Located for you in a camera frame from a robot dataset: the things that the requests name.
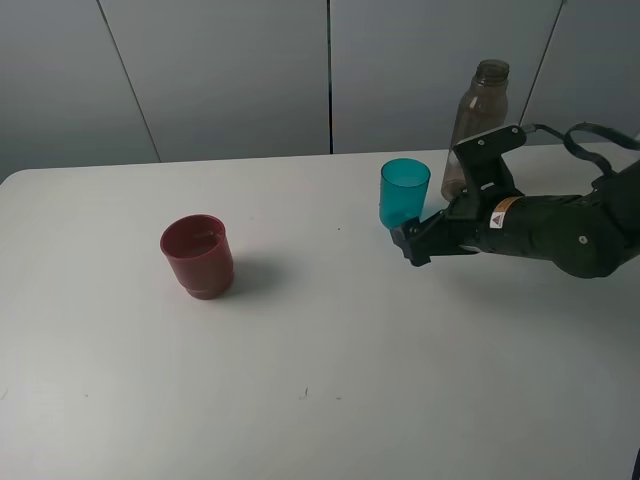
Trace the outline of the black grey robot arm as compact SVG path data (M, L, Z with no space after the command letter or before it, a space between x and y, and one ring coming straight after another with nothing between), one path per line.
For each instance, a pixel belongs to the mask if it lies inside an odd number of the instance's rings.
M526 196L504 163L479 175L445 209L391 231L416 267L478 252L550 261L583 279L604 278L639 255L639 166L593 183L587 195Z

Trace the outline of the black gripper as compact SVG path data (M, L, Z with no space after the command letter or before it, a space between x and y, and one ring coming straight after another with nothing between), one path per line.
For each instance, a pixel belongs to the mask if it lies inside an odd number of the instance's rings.
M413 266L450 253L503 253L503 241L490 233L495 206L505 198L502 187L465 188L446 209L426 220L411 218L390 230L393 243Z

